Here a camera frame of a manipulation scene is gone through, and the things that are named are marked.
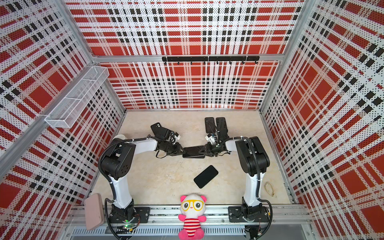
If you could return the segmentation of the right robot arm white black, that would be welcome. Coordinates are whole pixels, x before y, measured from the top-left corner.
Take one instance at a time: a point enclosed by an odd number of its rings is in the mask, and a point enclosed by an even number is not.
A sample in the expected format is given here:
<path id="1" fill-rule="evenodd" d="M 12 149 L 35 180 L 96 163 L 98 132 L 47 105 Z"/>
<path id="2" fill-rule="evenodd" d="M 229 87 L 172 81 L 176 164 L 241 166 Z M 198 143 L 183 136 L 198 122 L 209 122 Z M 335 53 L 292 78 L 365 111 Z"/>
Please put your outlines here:
<path id="1" fill-rule="evenodd" d="M 264 174 L 270 166 L 270 159 L 258 137 L 230 138 L 224 130 L 208 130 L 207 144 L 200 152 L 207 157 L 220 154 L 238 154 L 241 169 L 247 175 L 246 190 L 242 198 L 245 211 L 259 211 L 266 202 L 261 199 L 261 187 Z"/>

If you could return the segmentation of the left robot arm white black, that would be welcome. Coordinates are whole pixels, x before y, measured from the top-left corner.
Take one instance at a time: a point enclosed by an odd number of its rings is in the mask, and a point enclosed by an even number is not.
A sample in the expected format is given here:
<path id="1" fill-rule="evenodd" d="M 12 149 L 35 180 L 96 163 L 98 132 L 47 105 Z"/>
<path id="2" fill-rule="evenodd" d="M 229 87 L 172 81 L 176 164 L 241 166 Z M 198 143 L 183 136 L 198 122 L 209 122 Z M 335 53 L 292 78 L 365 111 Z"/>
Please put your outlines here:
<path id="1" fill-rule="evenodd" d="M 133 203 L 127 175 L 136 155 L 163 151 L 166 156 L 173 157 L 185 153 L 179 143 L 181 136 L 177 132 L 161 127 L 154 134 L 136 139 L 126 139 L 124 135 L 118 135 L 102 153 L 98 168 L 111 186 L 113 199 L 108 202 L 113 206 L 126 209 Z"/>

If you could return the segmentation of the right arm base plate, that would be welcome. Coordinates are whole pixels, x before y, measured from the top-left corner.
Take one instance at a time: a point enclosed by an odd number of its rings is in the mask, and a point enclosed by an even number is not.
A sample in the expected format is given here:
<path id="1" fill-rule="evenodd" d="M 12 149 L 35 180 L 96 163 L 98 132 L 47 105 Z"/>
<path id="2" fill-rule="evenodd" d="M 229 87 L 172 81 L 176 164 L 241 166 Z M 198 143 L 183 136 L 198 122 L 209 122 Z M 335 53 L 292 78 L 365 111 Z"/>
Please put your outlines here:
<path id="1" fill-rule="evenodd" d="M 267 223 L 270 220 L 268 209 L 264 206 L 234 206 L 228 207 L 231 223 Z"/>

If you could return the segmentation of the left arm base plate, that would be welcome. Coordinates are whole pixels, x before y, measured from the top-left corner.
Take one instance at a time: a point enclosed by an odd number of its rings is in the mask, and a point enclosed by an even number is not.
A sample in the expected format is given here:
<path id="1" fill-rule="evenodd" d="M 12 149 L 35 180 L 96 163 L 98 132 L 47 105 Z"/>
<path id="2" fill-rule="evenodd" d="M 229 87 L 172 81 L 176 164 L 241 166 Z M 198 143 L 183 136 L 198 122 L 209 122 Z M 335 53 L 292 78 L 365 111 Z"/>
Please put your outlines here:
<path id="1" fill-rule="evenodd" d="M 149 207 L 134 207 L 127 209 L 115 208 L 113 206 L 109 213 L 109 221 L 112 224 L 123 224 L 123 223 L 147 223 L 150 216 Z"/>

